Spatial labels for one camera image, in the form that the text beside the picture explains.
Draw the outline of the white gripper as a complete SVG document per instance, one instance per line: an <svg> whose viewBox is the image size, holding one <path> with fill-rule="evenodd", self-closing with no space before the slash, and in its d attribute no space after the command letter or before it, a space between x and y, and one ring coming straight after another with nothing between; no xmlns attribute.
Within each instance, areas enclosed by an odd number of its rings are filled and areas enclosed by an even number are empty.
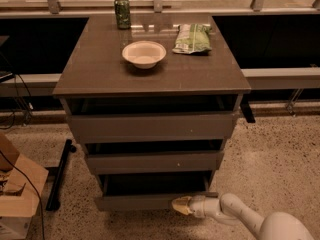
<svg viewBox="0 0 320 240"><path fill-rule="evenodd" d="M171 204L177 212L183 215L192 214L196 218L216 218L220 213L219 199L204 195L179 197Z"/></svg>

